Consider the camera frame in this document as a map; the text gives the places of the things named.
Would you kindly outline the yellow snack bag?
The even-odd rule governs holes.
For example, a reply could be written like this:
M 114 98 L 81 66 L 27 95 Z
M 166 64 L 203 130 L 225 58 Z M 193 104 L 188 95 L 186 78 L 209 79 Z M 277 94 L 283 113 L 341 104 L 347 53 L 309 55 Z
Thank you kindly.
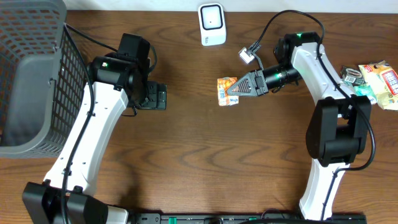
M 377 104 L 384 110 L 397 111 L 397 72 L 385 60 L 359 65 L 359 69 Z

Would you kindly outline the orange snack pack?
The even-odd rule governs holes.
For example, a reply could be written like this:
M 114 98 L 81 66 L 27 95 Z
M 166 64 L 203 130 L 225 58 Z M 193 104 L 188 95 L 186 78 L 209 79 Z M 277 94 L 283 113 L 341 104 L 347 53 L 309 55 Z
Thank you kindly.
M 224 77 L 217 79 L 218 104 L 220 106 L 232 106 L 239 103 L 239 96 L 230 96 L 227 93 L 229 87 L 237 82 L 236 77 Z

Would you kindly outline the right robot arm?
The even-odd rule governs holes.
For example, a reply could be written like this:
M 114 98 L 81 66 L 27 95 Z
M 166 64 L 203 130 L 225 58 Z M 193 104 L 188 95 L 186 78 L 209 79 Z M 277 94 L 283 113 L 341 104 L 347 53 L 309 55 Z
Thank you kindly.
M 278 64 L 253 70 L 227 88 L 229 96 L 261 96 L 303 80 L 315 103 L 305 142 L 312 158 L 301 215 L 326 221 L 341 178 L 366 144 L 371 102 L 356 94 L 333 69 L 316 32 L 287 34 L 274 49 Z

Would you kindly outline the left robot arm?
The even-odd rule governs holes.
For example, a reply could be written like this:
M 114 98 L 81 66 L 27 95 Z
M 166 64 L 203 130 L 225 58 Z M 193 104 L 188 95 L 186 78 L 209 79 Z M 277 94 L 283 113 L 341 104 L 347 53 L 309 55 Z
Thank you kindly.
M 63 150 L 41 184 L 27 183 L 22 201 L 34 223 L 131 223 L 125 208 L 94 197 L 98 172 L 123 111 L 165 110 L 167 87 L 150 81 L 155 48 L 143 37 L 123 34 L 115 52 L 85 69 L 83 102 Z

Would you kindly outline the small teal tissue pack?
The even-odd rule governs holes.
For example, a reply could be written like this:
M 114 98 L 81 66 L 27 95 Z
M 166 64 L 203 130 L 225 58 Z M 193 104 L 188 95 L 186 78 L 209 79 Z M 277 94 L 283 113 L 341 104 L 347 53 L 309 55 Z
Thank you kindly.
M 377 98 L 372 88 L 367 84 L 354 86 L 354 92 L 357 96 L 367 96 L 372 105 L 375 105 L 377 103 Z

